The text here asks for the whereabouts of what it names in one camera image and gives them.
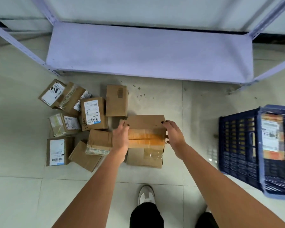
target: person's left hand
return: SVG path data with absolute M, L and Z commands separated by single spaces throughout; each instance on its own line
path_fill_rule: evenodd
M 120 164 L 125 160 L 125 155 L 129 148 L 129 128 L 128 125 L 125 125 L 125 120 L 122 120 L 117 129 L 113 130 L 113 147 L 109 154 L 116 156 L 120 161 Z

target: black pants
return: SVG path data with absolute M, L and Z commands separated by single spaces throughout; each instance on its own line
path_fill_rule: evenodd
M 163 228 L 163 218 L 154 203 L 142 203 L 134 209 L 130 228 Z M 218 228 L 211 213 L 203 213 L 195 228 Z

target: tiled floor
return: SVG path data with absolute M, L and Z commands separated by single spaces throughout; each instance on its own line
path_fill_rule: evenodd
M 44 58 L 48 38 L 24 43 Z M 284 48 L 254 50 L 259 75 L 285 59 Z M 218 118 L 266 104 L 285 105 L 285 70 L 243 92 L 228 95 L 230 84 L 163 80 L 104 74 L 66 73 L 93 95 L 107 84 L 129 88 L 129 114 L 163 114 L 183 130 L 186 141 L 215 166 Z M 45 167 L 47 117 L 53 110 L 37 100 L 53 79 L 45 69 L 11 45 L 0 48 L 0 227 L 51 227 L 92 176 L 75 163 Z M 285 221 L 285 201 L 268 199 L 230 177 Z M 128 227 L 143 183 L 152 184 L 165 227 L 194 227 L 206 204 L 182 161 L 167 146 L 163 168 L 122 164 L 107 227 Z

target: hand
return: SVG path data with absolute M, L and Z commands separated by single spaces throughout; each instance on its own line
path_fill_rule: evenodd
M 113 130 L 113 147 L 109 154 L 117 157 L 120 164 L 125 160 L 125 155 L 129 148 L 128 131 L 129 126 L 125 125 L 125 120 L 120 121 L 117 129 Z
M 176 125 L 175 122 L 166 120 L 166 122 L 163 123 L 163 126 L 168 131 L 168 138 L 167 141 L 168 144 L 171 145 L 172 149 L 174 150 L 176 156 L 179 159 L 182 159 L 181 157 L 181 149 L 184 145 L 186 145 L 185 138 L 183 136 L 182 131 L 180 128 Z

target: forearm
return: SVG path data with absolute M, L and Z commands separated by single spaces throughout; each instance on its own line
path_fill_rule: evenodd
M 105 228 L 120 165 L 113 153 L 115 152 L 107 155 L 92 178 L 54 224 L 54 228 Z
M 221 228 L 285 227 L 285 223 L 192 147 L 178 147 L 184 164 Z

